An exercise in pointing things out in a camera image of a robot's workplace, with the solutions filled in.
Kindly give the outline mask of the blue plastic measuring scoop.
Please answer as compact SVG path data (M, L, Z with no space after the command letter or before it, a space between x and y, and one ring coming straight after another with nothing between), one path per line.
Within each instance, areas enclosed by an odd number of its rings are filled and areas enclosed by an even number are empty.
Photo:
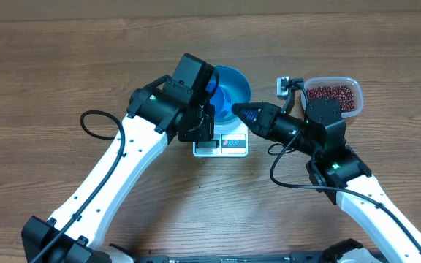
M215 94L210 99L215 107L215 121L226 121L232 114L232 102L228 91L218 84Z

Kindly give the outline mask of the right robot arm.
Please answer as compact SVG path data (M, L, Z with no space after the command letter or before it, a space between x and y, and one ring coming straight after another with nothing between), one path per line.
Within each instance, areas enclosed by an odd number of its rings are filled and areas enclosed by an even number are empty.
M339 101L315 99L296 118L267 102L236 103L232 112L258 137L282 149L270 167L270 179L284 188L302 185L284 183L275 176L281 158L295 151L309 156L306 187L325 194L370 237L388 262L421 262L421 233L385 194L368 165L347 145L346 122Z

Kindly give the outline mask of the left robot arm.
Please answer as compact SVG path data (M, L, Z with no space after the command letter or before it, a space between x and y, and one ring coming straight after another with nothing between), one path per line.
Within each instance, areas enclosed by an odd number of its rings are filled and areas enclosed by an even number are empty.
M138 178L177 137L213 138L214 107L208 91L219 81L214 66L183 54L173 75L163 75L131 95L118 133L74 194L48 220L31 217L21 232L28 262L135 262L117 245L103 246L116 212Z

